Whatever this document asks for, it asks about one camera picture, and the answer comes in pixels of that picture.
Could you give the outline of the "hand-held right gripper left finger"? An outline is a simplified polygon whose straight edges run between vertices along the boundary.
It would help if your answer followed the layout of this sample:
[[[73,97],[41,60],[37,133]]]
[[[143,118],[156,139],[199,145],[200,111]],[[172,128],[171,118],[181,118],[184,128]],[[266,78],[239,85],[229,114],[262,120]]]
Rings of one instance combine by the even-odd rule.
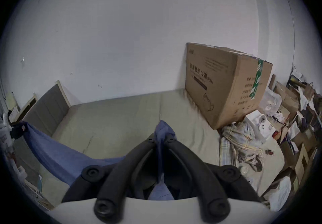
[[[95,198],[93,212],[103,222],[119,222],[124,199],[148,199],[159,178],[155,135],[132,149],[120,162],[85,167],[62,203]]]

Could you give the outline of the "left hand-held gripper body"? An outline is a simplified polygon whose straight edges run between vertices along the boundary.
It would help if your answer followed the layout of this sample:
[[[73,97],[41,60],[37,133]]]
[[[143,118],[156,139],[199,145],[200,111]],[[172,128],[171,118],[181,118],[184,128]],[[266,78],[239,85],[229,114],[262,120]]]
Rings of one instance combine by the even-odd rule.
[[[11,126],[6,113],[3,113],[2,121],[0,123],[0,141],[11,142]]]

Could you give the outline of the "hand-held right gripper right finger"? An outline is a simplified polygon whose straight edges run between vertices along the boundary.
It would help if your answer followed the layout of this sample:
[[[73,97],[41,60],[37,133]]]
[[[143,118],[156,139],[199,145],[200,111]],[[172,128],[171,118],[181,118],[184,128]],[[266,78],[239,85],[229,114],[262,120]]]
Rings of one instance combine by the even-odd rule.
[[[216,166],[203,162],[188,147],[166,135],[163,142],[164,182],[175,199],[195,194],[204,221],[223,221],[231,212],[228,199],[260,203],[251,184],[233,165]]]

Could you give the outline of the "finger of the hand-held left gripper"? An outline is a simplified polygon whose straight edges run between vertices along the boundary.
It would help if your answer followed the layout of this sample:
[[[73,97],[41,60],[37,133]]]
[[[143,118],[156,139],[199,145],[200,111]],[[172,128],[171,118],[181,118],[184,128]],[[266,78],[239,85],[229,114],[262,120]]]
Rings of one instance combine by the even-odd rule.
[[[11,138],[12,139],[19,139],[24,135],[27,131],[27,123],[26,122],[19,122],[13,125],[11,129]]]

